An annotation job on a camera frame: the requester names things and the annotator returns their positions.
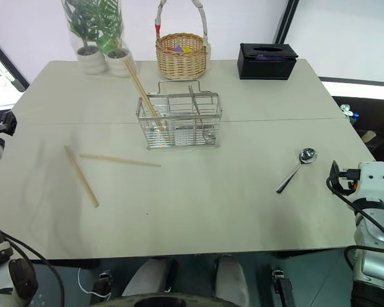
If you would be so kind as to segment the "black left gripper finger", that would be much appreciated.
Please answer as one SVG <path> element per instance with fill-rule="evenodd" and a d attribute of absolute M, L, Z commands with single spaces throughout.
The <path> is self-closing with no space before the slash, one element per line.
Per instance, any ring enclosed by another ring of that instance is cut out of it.
<path fill-rule="evenodd" d="M 9 136 L 13 136 L 15 134 L 15 130 L 17 127 L 17 119 L 12 111 L 7 111 L 3 113 L 1 118 L 1 126 L 2 133 L 7 134 Z"/>

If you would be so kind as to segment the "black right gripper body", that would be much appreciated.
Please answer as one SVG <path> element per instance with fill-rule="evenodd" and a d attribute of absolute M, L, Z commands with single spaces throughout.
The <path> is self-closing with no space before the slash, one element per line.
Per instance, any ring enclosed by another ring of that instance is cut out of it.
<path fill-rule="evenodd" d="M 358 181 L 360 180 L 360 173 L 361 171 L 359 169 L 346 169 L 338 172 L 336 174 L 336 191 L 343 196 L 353 194 L 357 189 Z M 348 188 L 344 188 L 340 184 L 340 180 L 345 180 Z"/>

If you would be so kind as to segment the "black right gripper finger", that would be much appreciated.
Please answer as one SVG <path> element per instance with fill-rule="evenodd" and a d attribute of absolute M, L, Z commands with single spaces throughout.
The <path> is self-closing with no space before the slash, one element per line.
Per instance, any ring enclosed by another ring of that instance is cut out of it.
<path fill-rule="evenodd" d="M 328 177 L 329 183 L 339 183 L 339 175 L 340 175 L 339 166 L 336 160 L 333 160 L 330 168 L 330 174 Z"/>

